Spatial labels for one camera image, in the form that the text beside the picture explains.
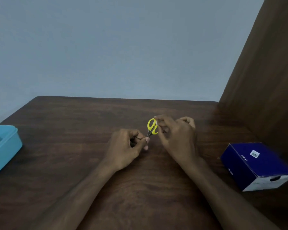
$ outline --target wooden panel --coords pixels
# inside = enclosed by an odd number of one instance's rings
[[[238,190],[219,157],[228,143],[256,138],[216,102],[40,96],[2,122],[18,128],[24,146],[0,171],[0,230],[19,229],[80,181],[102,158],[113,131],[146,132],[147,121],[161,113],[194,118],[200,154]],[[288,183],[243,195],[288,229]],[[201,192],[153,136],[149,150],[103,187],[79,229],[221,227]]]
[[[265,0],[220,100],[288,160],[288,0]]]

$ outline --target blue plastic container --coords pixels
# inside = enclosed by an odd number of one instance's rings
[[[18,129],[10,125],[0,125],[0,170],[22,147]]]

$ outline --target hand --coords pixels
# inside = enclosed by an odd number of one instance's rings
[[[148,149],[149,138],[145,137],[139,130],[121,129],[112,134],[108,142],[108,150],[104,161],[118,171],[128,166],[138,155],[142,148]]]
[[[174,121],[166,115],[154,117],[159,126],[158,136],[162,145],[172,158],[182,167],[189,166],[198,158],[196,143],[196,131],[194,119],[182,117]],[[169,132],[167,138],[163,132]]]

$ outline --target blue box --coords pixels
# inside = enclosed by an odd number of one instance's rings
[[[220,159],[242,191],[274,189],[288,181],[288,165],[262,143],[229,144]]]
[[[22,147],[18,129],[10,125],[0,125],[0,170]]]

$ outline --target wooden table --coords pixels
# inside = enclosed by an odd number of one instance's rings
[[[41,214],[94,168],[113,131],[146,133],[158,114],[190,116],[200,154],[232,188],[220,155],[228,143],[256,138],[216,102],[39,96],[2,124],[15,125],[23,148],[0,171],[0,230],[18,229]],[[288,229],[288,183],[243,196]],[[221,229],[207,201],[151,137],[150,149],[103,187],[79,229]]]

